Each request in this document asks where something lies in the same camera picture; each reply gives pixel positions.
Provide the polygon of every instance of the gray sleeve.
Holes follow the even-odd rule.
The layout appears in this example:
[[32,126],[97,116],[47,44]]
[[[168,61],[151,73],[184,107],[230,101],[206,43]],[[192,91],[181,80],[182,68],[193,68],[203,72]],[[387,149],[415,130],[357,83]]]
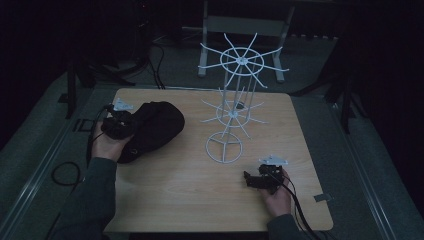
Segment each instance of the gray sleeve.
[[63,205],[52,239],[101,239],[115,215],[117,164],[93,158],[84,181]]
[[269,240],[302,239],[299,228],[291,214],[274,218],[267,224]]

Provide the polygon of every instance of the wooden table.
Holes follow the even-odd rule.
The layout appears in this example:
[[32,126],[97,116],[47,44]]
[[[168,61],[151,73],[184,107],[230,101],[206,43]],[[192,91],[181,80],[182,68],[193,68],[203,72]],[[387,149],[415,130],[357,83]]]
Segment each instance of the wooden table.
[[243,153],[222,164],[206,153],[208,137],[223,131],[215,109],[218,91],[120,89],[116,97],[138,109],[144,102],[168,101],[185,116],[184,130],[170,143],[136,161],[119,165],[117,209],[107,232],[233,232],[266,231],[271,219],[256,191],[246,186],[243,171],[258,176],[259,158],[270,154],[288,160],[284,168],[294,182],[305,217],[314,230],[333,226],[311,156],[290,97],[281,93],[255,93],[252,117],[245,125],[251,139],[239,129]]

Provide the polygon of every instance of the handheld controller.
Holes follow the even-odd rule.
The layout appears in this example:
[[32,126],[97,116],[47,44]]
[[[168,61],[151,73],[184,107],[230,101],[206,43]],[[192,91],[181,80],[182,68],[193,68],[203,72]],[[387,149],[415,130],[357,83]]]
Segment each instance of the handheld controller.
[[109,104],[106,110],[112,116],[103,120],[101,129],[110,138],[124,139],[137,131],[139,123],[133,114],[128,111],[115,111],[112,104]]
[[283,167],[262,164],[259,167],[261,176],[253,177],[244,171],[244,179],[248,187],[268,189],[270,194],[274,194],[284,182]]

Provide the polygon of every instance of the hand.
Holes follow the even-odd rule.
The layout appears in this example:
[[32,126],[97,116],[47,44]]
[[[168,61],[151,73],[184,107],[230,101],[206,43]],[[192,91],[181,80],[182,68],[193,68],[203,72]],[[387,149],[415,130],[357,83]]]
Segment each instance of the hand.
[[91,148],[91,156],[93,158],[107,158],[117,162],[121,156],[122,149],[125,144],[131,140],[132,136],[122,140],[114,140],[102,132],[102,124],[103,122],[98,122],[96,125],[96,131],[94,132],[95,140]]
[[[284,169],[283,174],[289,178],[287,172]],[[288,183],[289,180],[284,179],[283,184],[287,186]],[[291,214],[291,195],[284,187],[279,187],[273,195],[271,195],[267,189],[258,189],[258,191],[261,193],[266,207],[273,217],[278,217],[284,214]]]

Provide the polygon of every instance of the black fabric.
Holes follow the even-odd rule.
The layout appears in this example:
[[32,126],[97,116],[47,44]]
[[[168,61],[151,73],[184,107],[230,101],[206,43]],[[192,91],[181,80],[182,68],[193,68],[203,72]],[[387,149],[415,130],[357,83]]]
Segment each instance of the black fabric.
[[144,103],[134,117],[140,127],[125,145],[118,163],[132,162],[142,154],[162,147],[177,136],[185,124],[183,114],[169,102]]

